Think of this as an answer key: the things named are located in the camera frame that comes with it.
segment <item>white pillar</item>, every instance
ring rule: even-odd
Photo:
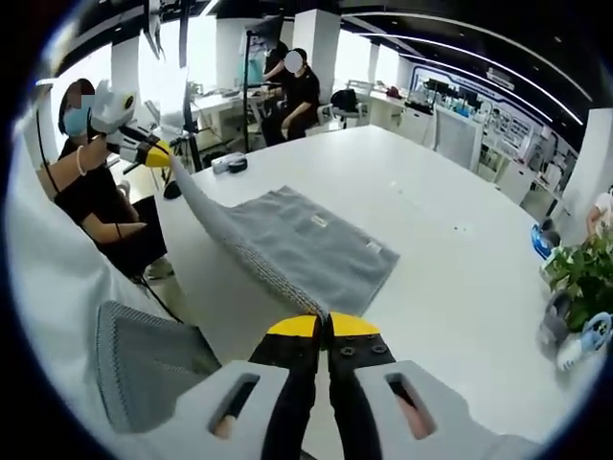
[[[259,19],[238,18],[218,19],[216,23],[216,67],[217,86],[236,88],[242,80],[239,71],[240,60],[244,57],[244,40],[247,27],[260,22]]]
[[[284,26],[281,28],[281,41],[285,43],[290,50],[293,48],[294,23],[292,21],[284,21]]]
[[[375,82],[376,65],[379,61],[379,50],[381,47],[371,43],[371,53],[368,60],[368,81],[370,83]]]
[[[413,62],[404,57],[398,61],[398,72],[396,78],[396,87],[398,89],[409,89],[411,85],[411,77],[413,76]]]
[[[613,108],[594,108],[589,112],[579,159],[562,196],[571,214],[560,219],[559,230],[565,244],[585,240],[587,214],[596,197],[612,183]]]
[[[309,64],[319,79],[322,102],[329,101],[334,86],[340,30],[340,16],[327,11],[299,12],[294,20],[292,47],[306,51]]]
[[[138,82],[139,36],[126,40],[111,48],[111,84],[117,91],[136,91]]]

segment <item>black pole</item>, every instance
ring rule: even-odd
[[[245,153],[249,153],[249,123],[247,120],[247,90],[249,89],[249,50],[251,48],[251,37],[253,33],[247,31],[247,43],[245,45],[245,61],[242,76],[242,136],[245,141]]]
[[[188,64],[188,27],[190,22],[190,0],[181,0],[181,16],[179,19],[179,67],[184,69]],[[185,92],[183,97],[183,118],[185,119],[185,125],[183,128],[189,132],[188,146],[190,153],[192,154],[193,167],[198,171],[202,171],[202,162],[200,161],[200,154],[198,152],[198,144],[195,142],[193,136],[198,132],[196,123],[192,118],[192,103],[190,102],[190,95],[188,94],[188,82],[185,81]]]

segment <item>towel label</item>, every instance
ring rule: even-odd
[[[319,216],[313,216],[310,219],[311,219],[311,221],[313,223],[316,223],[317,225],[319,225],[322,228],[326,228],[328,226],[328,223],[325,220],[323,220],[322,218],[320,218]]]
[[[381,252],[381,249],[382,249],[381,246],[379,246],[376,242],[372,240],[369,241],[366,247],[372,250],[375,254],[378,254],[379,252]]]

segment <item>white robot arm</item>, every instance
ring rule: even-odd
[[[134,116],[135,108],[135,93],[112,91],[109,81],[102,80],[96,88],[90,125],[106,134],[108,149],[122,159],[150,168],[169,167],[170,146],[139,125]]]

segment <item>white cabinet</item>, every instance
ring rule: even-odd
[[[396,134],[410,139],[417,144],[424,145],[426,132],[432,123],[432,119],[432,115],[426,115],[412,108],[405,108],[402,112]]]
[[[520,205],[530,191],[530,186],[535,179],[536,172],[524,165],[509,161],[507,167],[500,174],[497,184],[503,194]]]

